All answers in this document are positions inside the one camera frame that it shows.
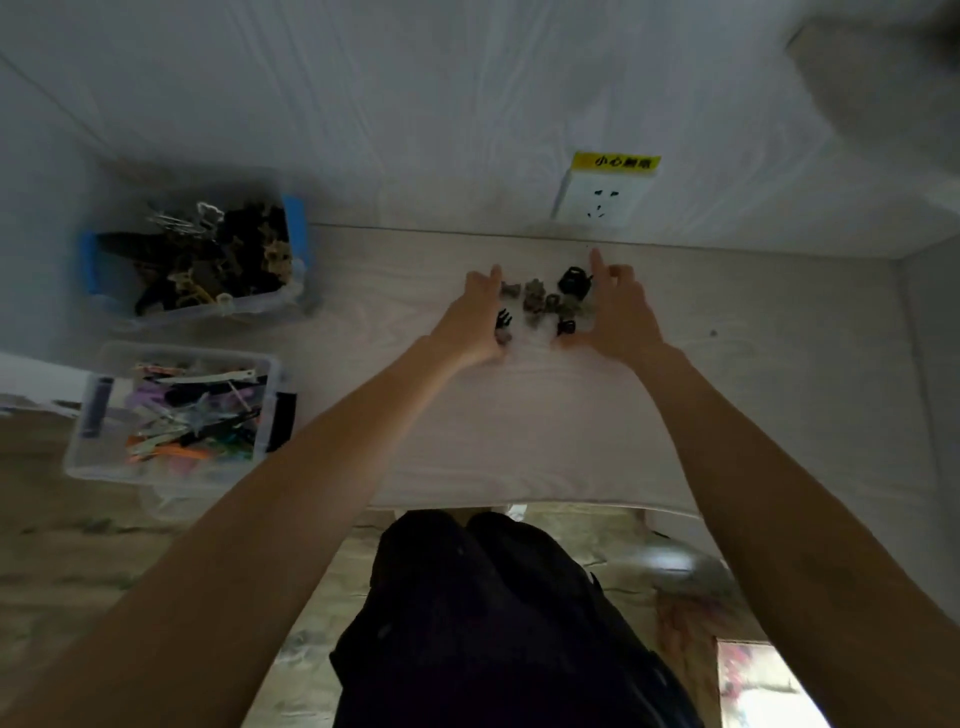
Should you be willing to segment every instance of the white wall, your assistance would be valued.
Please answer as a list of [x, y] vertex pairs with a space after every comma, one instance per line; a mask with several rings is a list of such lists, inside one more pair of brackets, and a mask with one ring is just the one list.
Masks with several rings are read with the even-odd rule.
[[940, 475], [942, 518], [960, 561], [960, 238], [912, 255], [902, 272]]
[[117, 188], [93, 142], [3, 63], [0, 98], [0, 351], [83, 365], [103, 327], [85, 305], [77, 233]]
[[[784, 47], [939, 5], [9, 0], [0, 53], [141, 179], [263, 174], [313, 222], [897, 257], [960, 217], [847, 151]], [[624, 231], [547, 221], [578, 149], [663, 155]]]

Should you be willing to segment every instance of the floor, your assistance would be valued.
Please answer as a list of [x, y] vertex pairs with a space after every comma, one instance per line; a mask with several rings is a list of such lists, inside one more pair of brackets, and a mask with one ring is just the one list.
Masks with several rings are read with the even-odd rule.
[[[0, 710], [189, 525], [150, 517], [130, 486], [62, 475], [70, 425], [45, 413], [0, 420]], [[394, 517], [368, 511], [353, 527], [277, 654], [248, 726], [332, 722], [340, 690], [327, 655], [363, 604], [379, 535]], [[595, 573], [651, 646], [657, 590], [732, 588], [718, 562], [651, 533], [639, 510], [542, 503], [528, 506], [525, 520]]]

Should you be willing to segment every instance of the right hand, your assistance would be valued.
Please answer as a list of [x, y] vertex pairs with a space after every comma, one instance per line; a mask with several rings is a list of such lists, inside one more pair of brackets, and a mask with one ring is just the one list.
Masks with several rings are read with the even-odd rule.
[[561, 349], [590, 346], [634, 368], [646, 352], [665, 346], [643, 286], [631, 266], [608, 267], [596, 248], [590, 251], [590, 268], [597, 311], [593, 329], [559, 336], [556, 345]]

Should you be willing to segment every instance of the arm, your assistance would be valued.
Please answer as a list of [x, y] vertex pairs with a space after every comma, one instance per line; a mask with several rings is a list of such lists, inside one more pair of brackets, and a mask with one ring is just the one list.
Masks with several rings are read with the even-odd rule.
[[502, 355], [500, 270], [180, 537], [0, 726], [239, 725], [387, 461], [460, 369]]
[[657, 405], [710, 533], [757, 619], [836, 728], [948, 726], [960, 716], [960, 628], [870, 531], [663, 343], [628, 266], [591, 254], [587, 344]]

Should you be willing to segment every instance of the electrical socket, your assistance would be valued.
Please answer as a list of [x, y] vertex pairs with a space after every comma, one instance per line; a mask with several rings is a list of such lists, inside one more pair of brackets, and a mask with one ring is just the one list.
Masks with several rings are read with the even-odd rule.
[[587, 172], [571, 169], [553, 206], [552, 219], [571, 225], [622, 228], [655, 175]]

